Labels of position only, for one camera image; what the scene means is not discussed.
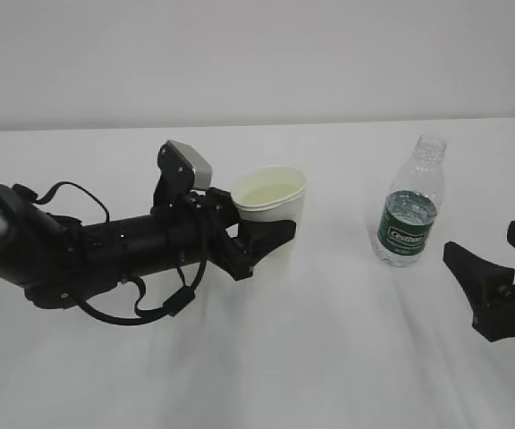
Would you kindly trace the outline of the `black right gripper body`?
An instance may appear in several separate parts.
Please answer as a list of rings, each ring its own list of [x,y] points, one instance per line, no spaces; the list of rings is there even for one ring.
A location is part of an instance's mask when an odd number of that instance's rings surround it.
[[[515,283],[483,284],[472,327],[487,341],[515,338]]]

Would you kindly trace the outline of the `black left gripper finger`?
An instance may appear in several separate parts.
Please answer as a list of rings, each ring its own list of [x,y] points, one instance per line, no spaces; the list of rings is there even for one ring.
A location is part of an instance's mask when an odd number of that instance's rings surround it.
[[[233,226],[241,220],[239,211],[233,203],[232,194],[229,191],[210,187],[207,191],[207,196],[213,200],[217,215],[224,226]]]
[[[296,223],[292,220],[242,220],[234,242],[248,263],[255,266],[264,258],[287,257],[294,247],[295,236]]]

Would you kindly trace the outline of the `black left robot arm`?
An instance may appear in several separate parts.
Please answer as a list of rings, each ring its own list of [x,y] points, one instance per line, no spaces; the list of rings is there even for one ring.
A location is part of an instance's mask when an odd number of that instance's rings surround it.
[[[57,193],[39,196],[16,184],[0,184],[0,278],[20,287],[42,309],[78,307],[110,324],[138,325],[175,315],[195,298],[208,265],[234,280],[249,278],[264,257],[289,243],[291,219],[245,220],[229,192],[197,192],[190,181],[162,175],[148,214],[84,224],[44,212]],[[105,314],[90,304],[124,282],[144,290],[146,276],[196,265],[191,281],[155,309],[136,308],[131,318]]]

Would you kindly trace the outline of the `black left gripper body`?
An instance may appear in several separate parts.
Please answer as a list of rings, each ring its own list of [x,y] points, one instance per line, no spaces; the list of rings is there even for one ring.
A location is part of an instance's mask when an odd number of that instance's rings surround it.
[[[191,191],[181,198],[185,212],[191,216],[197,233],[199,250],[198,271],[194,282],[200,282],[209,262],[228,273],[235,281],[245,280],[253,275],[254,266],[242,255],[227,229],[219,219],[213,200],[207,192]]]

